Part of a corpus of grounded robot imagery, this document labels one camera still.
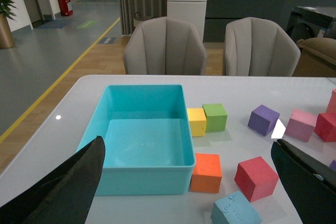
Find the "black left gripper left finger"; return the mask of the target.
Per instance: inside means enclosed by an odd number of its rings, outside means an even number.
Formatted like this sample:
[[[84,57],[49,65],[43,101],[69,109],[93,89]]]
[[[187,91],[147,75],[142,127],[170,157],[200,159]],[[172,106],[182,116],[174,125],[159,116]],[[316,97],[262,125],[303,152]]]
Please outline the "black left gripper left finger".
[[[1,223],[85,223],[103,168],[101,136],[5,205]]]

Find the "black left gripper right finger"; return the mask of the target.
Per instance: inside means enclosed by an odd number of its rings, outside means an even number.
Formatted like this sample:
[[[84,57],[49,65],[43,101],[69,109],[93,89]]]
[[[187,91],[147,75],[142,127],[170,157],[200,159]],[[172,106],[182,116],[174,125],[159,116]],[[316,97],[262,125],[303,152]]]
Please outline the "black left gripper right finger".
[[[335,223],[335,171],[283,139],[271,158],[303,223]]]

